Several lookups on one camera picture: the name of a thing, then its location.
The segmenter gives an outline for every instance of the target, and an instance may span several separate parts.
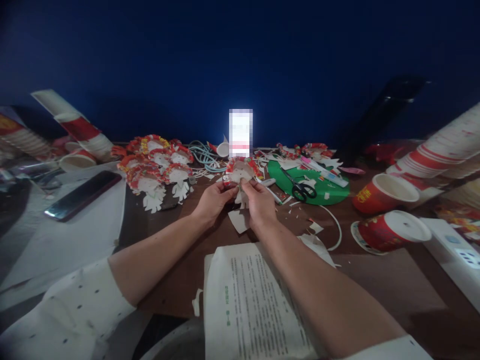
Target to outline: scissors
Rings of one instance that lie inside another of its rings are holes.
[[[301,184],[294,180],[293,177],[285,170],[281,169],[285,176],[293,183],[291,189],[291,195],[298,201],[304,203],[307,201],[307,198],[315,199],[317,197],[317,192],[313,187],[307,184]]]

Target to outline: forearm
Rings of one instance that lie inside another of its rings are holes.
[[[254,229],[330,355],[343,358],[406,333],[363,288],[279,222]]]
[[[125,299],[137,306],[207,228],[189,215],[112,255],[108,262]]]

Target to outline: wooden table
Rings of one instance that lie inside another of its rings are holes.
[[[366,175],[350,176],[350,194],[354,196],[373,175],[381,170],[360,167]],[[194,192],[170,210],[151,214],[145,212],[142,197],[127,189],[125,213],[119,249],[134,244],[189,215],[196,207],[204,189],[218,177],[198,179]],[[283,192],[273,185],[277,194]],[[339,238],[339,230],[331,216],[321,207],[299,204],[278,206],[277,217],[295,235],[306,233],[314,219],[324,230],[318,234],[327,248]],[[338,269],[368,290],[395,319],[434,357],[440,359],[480,359],[480,314],[421,244],[400,249],[385,256],[363,251],[353,239],[352,222],[365,218],[355,210],[351,199],[329,205],[342,229],[341,245],[331,253]],[[235,231],[226,208],[215,226],[205,233],[170,270],[165,278],[141,302],[140,309],[156,314],[182,318],[194,316],[192,299],[204,284],[204,258],[217,247],[256,242],[248,230]]]

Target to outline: hand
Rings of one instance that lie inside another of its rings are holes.
[[[265,225],[276,224],[275,200],[270,191],[261,183],[241,180],[241,188],[248,196],[250,208],[250,227],[256,232]]]
[[[212,227],[224,205],[237,196],[239,192],[238,186],[224,191],[223,182],[216,182],[205,189],[201,195],[200,201],[191,216],[197,219],[201,224]]]

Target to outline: white cloth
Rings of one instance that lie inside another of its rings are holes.
[[[55,283],[43,300],[0,335],[0,349],[13,360],[108,359],[106,340],[135,308],[122,296],[107,259]],[[346,360],[431,357],[411,337],[370,347]]]

